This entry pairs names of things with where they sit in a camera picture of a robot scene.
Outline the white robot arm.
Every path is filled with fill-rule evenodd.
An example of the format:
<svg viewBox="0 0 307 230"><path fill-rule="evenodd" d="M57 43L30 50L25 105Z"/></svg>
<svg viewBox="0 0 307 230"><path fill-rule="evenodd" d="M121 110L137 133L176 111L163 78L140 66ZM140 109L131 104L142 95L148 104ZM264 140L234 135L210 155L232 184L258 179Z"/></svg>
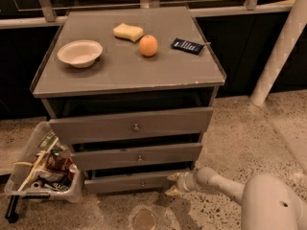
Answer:
<svg viewBox="0 0 307 230"><path fill-rule="evenodd" d="M270 174L257 174L246 184L203 167L175 172L167 196L180 193L222 193L241 206L241 230L307 230L307 203L287 184Z"/></svg>

